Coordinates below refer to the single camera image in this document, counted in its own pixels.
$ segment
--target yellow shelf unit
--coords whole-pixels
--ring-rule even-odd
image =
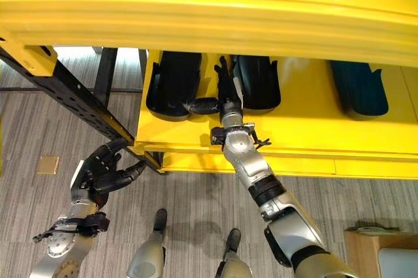
[[[213,68],[219,57],[202,55],[198,97],[217,95]],[[150,51],[134,151],[166,152],[164,170],[230,172],[220,147],[210,145],[210,129],[219,126],[217,114],[172,122],[147,109],[152,64],[160,58],[161,51]],[[418,116],[412,99],[418,91],[418,70],[372,64],[373,70],[382,69],[389,113],[354,121],[340,109],[327,61],[270,57],[275,59],[281,104],[270,113],[245,114],[244,118],[255,122],[260,138],[270,138],[272,145],[260,151],[275,171],[303,176],[418,178]]]
[[[0,0],[0,37],[418,67],[418,0]]]

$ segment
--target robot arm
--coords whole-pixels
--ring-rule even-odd
[[[126,170],[116,170],[121,155],[115,153],[126,145],[123,138],[115,139],[80,162],[71,183],[68,214],[33,238],[35,242],[48,238],[48,248],[30,278],[78,277],[93,238],[107,231],[109,220],[99,210],[107,203],[109,192],[130,184],[145,169],[140,161]]]
[[[261,147],[270,142],[258,139],[254,124],[243,123],[239,90],[233,88],[225,59],[221,57],[220,61],[221,67],[216,66],[215,70],[219,78],[218,101],[223,128],[212,129],[211,141],[223,146],[225,158],[234,166],[261,216],[268,222],[265,236],[276,260],[283,266],[293,267],[297,278],[358,277],[326,251],[314,220],[285,190],[257,151],[255,144]]]

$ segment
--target cardboard box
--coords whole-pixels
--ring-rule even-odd
[[[368,231],[347,230],[346,239],[348,264],[362,278],[381,278],[379,250],[418,249],[418,234],[375,229]]]

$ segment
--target robot leg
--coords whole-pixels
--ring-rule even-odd
[[[240,240],[241,231],[232,229],[228,236],[223,261],[219,264],[215,278],[253,278],[248,265],[241,261],[236,253]]]
[[[151,236],[136,251],[126,273],[127,278],[161,278],[165,262],[163,247],[167,211],[159,209],[155,215]]]

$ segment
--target black shoe-shaped object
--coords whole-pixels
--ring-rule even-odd
[[[346,115],[368,120],[389,111],[381,69],[371,71],[367,63],[330,61],[335,86]]]
[[[155,214],[153,231],[163,233],[167,225],[167,210],[160,208]]]
[[[240,80],[244,108],[266,113],[281,101],[277,61],[268,56],[234,55],[233,74]]]
[[[237,252],[241,242],[241,231],[237,228],[233,228],[228,235],[225,252],[223,253],[223,259],[229,251]]]
[[[146,106],[158,118],[185,120],[189,112],[183,102],[196,97],[202,54],[164,51],[160,64],[154,63]]]

